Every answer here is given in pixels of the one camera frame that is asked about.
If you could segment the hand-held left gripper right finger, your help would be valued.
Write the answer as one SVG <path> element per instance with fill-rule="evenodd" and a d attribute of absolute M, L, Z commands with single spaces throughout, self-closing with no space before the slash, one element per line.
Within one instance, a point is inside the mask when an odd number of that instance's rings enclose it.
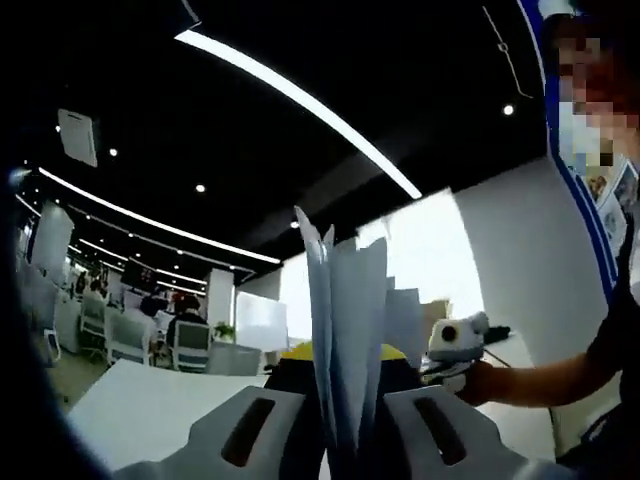
<path fill-rule="evenodd" d="M 406 355 L 384 344 L 372 477 L 554 479 L 556 464 L 508 448 L 495 422 L 445 388 L 423 385 Z"/>

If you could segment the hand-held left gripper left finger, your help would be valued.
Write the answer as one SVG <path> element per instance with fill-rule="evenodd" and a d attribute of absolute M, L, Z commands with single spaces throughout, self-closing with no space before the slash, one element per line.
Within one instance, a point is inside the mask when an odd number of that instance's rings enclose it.
<path fill-rule="evenodd" d="M 312 345 L 284 353 L 266 384 L 249 386 L 190 427 L 186 444 L 115 479 L 323 479 L 325 445 Z"/>

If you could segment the person's right hand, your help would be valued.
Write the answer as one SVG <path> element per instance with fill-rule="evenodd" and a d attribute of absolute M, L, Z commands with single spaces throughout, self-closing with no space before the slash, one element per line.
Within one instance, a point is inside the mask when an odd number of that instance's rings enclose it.
<path fill-rule="evenodd" d="M 510 370 L 484 361 L 475 362 L 464 375 L 464 386 L 457 397 L 472 406 L 501 402 L 507 391 Z"/>

